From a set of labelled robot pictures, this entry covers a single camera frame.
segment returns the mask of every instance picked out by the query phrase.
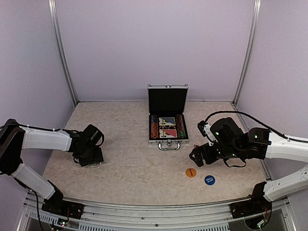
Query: beige table surface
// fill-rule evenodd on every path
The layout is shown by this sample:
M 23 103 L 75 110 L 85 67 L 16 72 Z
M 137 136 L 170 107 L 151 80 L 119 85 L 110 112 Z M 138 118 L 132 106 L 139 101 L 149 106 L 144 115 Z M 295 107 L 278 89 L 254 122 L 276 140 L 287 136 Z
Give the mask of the beige table surface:
M 79 103 L 67 129 L 97 126 L 105 135 L 102 145 L 105 162 L 98 168 L 81 167 L 71 154 L 54 151 L 44 172 L 65 197 L 127 205 L 188 205 L 246 197 L 255 184 L 265 180 L 259 160 L 248 160 L 245 168 L 228 168 L 222 160 L 197 167 L 188 154 L 194 144 L 204 144 L 197 124 L 210 113 L 233 110 L 229 103 L 187 102 L 185 120 L 190 143 L 178 151 L 160 151 L 148 145 L 147 102 Z M 216 115 L 210 119 L 237 115 Z M 230 160 L 239 164 L 239 160 Z M 188 178 L 185 171 L 195 168 Z M 205 184 L 205 176 L 216 182 Z

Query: case handle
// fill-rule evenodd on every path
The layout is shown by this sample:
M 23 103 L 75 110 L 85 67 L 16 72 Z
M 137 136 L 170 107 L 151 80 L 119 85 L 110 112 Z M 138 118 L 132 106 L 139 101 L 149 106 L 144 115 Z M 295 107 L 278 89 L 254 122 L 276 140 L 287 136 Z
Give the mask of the case handle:
M 162 148 L 162 144 L 161 144 L 161 143 L 158 144 L 158 148 L 159 148 L 160 150 L 162 150 L 162 151 L 166 151 L 166 150 L 178 150 L 178 149 L 180 149 L 180 142 L 178 142 L 178 147 L 177 147 L 177 148 Z

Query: blue disc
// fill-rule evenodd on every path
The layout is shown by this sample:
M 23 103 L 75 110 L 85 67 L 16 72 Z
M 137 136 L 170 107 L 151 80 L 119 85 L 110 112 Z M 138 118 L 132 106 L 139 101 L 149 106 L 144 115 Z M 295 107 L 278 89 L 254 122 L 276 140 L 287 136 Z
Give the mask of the blue disc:
M 215 183 L 215 178 L 213 176 L 206 176 L 204 181 L 207 185 L 213 185 Z

